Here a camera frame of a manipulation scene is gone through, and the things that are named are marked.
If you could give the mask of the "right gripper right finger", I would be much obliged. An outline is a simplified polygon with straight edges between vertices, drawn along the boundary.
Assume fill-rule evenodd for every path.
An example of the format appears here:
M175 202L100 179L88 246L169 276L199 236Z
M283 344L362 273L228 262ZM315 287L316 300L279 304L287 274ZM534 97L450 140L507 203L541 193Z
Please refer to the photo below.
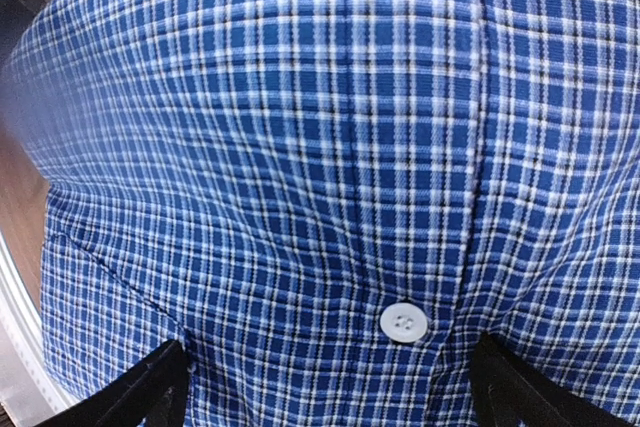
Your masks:
M528 365L494 336L476 344L469 380L480 426L627 426Z

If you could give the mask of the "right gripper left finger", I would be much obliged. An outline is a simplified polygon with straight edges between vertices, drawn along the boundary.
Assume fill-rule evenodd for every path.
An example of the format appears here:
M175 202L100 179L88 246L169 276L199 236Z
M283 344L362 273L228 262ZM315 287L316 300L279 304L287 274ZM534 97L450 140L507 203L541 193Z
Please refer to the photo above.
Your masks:
M39 425L182 426L188 366L181 343L168 340L101 391Z

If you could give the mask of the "blue dotted shirt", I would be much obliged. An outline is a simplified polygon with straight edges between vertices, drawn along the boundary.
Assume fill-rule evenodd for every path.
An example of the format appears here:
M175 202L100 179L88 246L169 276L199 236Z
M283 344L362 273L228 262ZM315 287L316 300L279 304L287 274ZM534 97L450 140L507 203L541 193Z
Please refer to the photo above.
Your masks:
M473 426L492 334L639 421L639 0L52 0L43 363L168 339L190 426Z

